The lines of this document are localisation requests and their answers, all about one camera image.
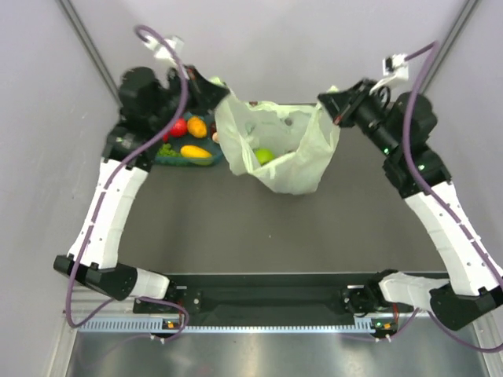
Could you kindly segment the light green plastic bag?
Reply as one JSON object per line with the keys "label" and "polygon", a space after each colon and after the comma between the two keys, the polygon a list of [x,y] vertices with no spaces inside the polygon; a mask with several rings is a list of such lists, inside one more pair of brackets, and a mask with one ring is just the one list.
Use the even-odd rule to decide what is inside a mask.
{"label": "light green plastic bag", "polygon": [[[216,108],[215,122],[231,172],[251,175],[281,194],[316,192],[340,139],[340,128],[319,102],[253,104],[230,93]],[[261,166],[257,148],[268,148],[276,158]]]}

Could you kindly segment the green fake apple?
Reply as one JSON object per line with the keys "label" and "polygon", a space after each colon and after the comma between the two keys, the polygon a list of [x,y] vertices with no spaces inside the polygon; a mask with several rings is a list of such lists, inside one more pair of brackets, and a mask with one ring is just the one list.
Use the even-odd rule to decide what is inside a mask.
{"label": "green fake apple", "polygon": [[254,150],[254,154],[261,166],[268,164],[276,158],[268,148],[257,148]]}

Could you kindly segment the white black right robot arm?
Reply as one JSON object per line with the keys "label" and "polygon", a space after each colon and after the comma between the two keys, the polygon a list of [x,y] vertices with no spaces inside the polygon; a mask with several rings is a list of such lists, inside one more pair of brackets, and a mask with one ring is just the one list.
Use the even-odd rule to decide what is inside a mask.
{"label": "white black right robot arm", "polygon": [[429,146],[437,124],[429,99],[419,94],[406,113],[410,94],[394,103],[385,87],[371,91],[363,79],[349,90],[321,93],[318,101],[335,125],[356,126],[383,154],[384,174],[419,218],[448,277],[413,276],[387,269],[365,284],[363,311],[383,311],[405,304],[433,313],[446,328],[457,331],[502,304],[502,269],[483,250],[457,198],[450,172]]}

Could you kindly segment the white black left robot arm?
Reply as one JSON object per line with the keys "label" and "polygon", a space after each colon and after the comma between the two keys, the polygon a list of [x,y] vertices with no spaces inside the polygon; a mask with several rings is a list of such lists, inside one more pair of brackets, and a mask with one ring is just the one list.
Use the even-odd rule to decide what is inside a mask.
{"label": "white black left robot arm", "polygon": [[67,254],[58,255],[54,269],[94,291],[122,301],[149,297],[167,312],[178,302],[168,277],[118,261],[124,226],[140,187],[149,175],[161,140],[155,137],[175,115],[211,114],[229,94],[224,84],[204,78],[188,66],[188,100],[181,105],[181,79],[175,69],[163,87],[152,69],[131,68],[119,86],[119,120],[102,152],[94,197],[83,226]]}

